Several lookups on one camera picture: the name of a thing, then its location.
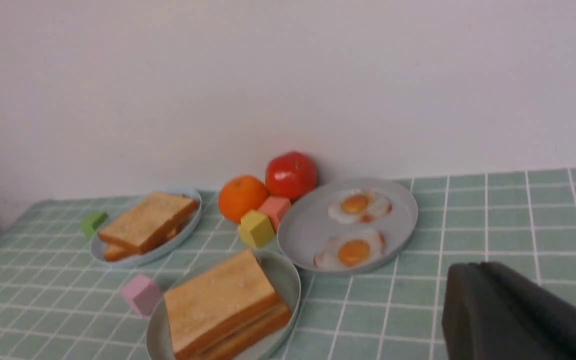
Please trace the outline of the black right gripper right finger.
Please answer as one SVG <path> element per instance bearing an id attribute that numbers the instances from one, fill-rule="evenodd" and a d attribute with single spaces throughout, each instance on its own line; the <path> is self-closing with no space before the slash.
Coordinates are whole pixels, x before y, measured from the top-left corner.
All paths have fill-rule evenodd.
<path id="1" fill-rule="evenodd" d="M 576 360 L 576 306 L 500 262 L 478 264 L 515 319 L 546 349 Z"/>

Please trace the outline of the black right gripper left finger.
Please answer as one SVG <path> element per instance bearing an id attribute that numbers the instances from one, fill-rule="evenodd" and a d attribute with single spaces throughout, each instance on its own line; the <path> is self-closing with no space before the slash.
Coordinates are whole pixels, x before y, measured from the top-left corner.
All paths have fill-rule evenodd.
<path id="1" fill-rule="evenodd" d="M 544 323 L 553 296 L 517 272 L 492 274 L 482 264 L 449 267 L 442 331 L 451 360 L 567 360 Z"/>

